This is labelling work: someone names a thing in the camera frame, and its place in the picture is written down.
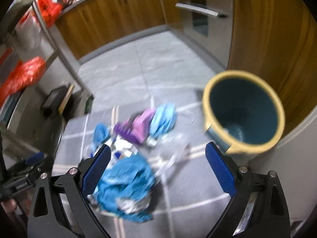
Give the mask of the person's left hand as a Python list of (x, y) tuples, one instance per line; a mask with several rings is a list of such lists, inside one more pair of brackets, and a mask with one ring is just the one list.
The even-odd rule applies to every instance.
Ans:
[(7, 215), (14, 215), (17, 209), (17, 203), (14, 199), (9, 199), (5, 202), (1, 202), (1, 206), (3, 207)]

